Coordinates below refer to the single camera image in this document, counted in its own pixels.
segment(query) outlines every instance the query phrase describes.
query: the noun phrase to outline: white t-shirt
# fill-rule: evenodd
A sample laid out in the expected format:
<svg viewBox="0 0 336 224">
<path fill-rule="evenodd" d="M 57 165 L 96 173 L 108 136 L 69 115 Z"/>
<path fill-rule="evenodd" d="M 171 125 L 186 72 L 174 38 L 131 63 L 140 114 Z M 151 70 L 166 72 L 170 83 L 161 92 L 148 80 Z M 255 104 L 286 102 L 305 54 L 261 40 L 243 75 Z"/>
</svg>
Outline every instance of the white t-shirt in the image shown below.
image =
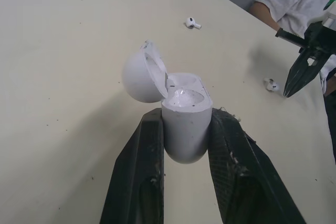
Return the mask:
<svg viewBox="0 0 336 224">
<path fill-rule="evenodd" d="M 304 37 L 309 20 L 319 17 L 329 0 L 256 0 L 265 4 L 274 21 L 285 31 Z M 326 78 L 336 68 L 336 55 L 332 55 L 320 71 L 323 93 Z"/>
</svg>

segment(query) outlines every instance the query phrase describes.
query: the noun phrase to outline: table surface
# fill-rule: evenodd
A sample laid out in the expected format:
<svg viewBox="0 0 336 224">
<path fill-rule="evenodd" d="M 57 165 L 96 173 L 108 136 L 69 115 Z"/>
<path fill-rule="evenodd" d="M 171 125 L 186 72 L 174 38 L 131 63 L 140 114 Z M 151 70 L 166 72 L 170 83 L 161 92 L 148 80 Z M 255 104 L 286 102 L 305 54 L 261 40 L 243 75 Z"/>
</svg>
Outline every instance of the table surface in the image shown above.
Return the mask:
<svg viewBox="0 0 336 224">
<path fill-rule="evenodd" d="M 132 100 L 126 58 L 146 39 L 168 72 L 201 76 L 241 119 L 307 223 L 334 223 L 336 169 L 318 78 L 281 87 L 298 47 L 228 0 L 0 0 L 0 222 L 98 223 L 115 160 L 159 103 Z M 201 30 L 183 22 L 193 16 Z M 165 156 L 165 223 L 222 223 L 207 154 Z"/>
</svg>

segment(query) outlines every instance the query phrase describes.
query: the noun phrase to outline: person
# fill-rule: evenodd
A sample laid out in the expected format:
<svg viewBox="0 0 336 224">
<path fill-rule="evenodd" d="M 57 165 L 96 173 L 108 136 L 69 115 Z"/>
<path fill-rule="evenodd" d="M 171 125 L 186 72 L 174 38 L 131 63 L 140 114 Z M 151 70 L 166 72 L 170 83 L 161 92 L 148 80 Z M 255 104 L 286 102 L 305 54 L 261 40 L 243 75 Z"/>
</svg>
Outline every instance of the person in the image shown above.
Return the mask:
<svg viewBox="0 0 336 224">
<path fill-rule="evenodd" d="M 303 38 L 308 21 L 321 16 L 329 1 L 255 0 L 249 12 L 276 31 L 282 28 Z M 332 55 L 320 71 L 323 93 L 327 89 L 327 76 L 334 68 L 336 68 L 336 56 Z"/>
</svg>

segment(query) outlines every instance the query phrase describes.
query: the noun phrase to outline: white earbud case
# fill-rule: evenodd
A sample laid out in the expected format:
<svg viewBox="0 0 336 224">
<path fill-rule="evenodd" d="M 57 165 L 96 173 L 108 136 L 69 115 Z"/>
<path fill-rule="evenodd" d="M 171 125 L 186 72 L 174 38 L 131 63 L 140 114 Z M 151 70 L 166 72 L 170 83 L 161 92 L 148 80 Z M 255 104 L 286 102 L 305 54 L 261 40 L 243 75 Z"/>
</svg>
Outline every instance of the white earbud case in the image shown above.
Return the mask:
<svg viewBox="0 0 336 224">
<path fill-rule="evenodd" d="M 122 81 L 134 99 L 161 101 L 164 147 L 172 159 L 192 163 L 204 155 L 213 103 L 199 76 L 167 74 L 158 50 L 148 40 L 127 60 Z"/>
</svg>

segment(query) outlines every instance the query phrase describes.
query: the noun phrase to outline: earbud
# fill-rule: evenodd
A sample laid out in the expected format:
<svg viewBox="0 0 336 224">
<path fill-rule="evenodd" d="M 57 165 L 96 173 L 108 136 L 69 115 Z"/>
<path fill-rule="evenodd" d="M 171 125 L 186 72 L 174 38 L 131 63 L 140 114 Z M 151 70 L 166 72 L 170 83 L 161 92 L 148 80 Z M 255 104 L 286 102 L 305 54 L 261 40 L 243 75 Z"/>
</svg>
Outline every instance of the earbud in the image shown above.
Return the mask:
<svg viewBox="0 0 336 224">
<path fill-rule="evenodd" d="M 265 78 L 264 79 L 264 85 L 265 85 L 265 88 L 268 90 L 268 91 L 272 91 L 272 92 L 275 92 L 275 91 L 278 91 L 280 89 L 280 86 L 279 84 L 277 84 L 275 81 L 273 81 L 273 79 L 271 78 Z"/>
<path fill-rule="evenodd" d="M 194 18 L 190 17 L 190 18 L 187 18 L 186 22 L 185 22 L 186 26 L 188 28 L 194 28 L 196 27 L 197 29 L 200 29 L 202 26 L 199 25 L 199 24 L 196 24 Z"/>
</svg>

